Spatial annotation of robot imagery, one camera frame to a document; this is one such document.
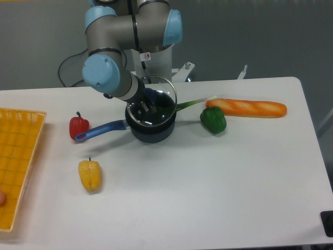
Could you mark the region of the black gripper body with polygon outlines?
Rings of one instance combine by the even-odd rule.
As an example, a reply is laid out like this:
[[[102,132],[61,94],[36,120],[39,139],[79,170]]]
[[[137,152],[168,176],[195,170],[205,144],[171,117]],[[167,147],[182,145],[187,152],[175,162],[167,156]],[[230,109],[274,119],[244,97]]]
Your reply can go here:
[[[145,85],[143,83],[138,84],[137,91],[134,94],[134,103],[148,104],[149,99],[146,96]]]

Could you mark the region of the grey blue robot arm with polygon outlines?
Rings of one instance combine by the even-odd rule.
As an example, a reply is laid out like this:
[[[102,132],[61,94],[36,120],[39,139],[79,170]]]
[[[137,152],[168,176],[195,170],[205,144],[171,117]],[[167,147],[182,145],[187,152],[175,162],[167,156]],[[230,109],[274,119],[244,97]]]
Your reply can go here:
[[[181,13],[169,1],[90,1],[85,14],[88,58],[82,77],[103,94],[145,111],[151,102],[140,77],[123,64],[123,50],[158,53],[183,38]]]

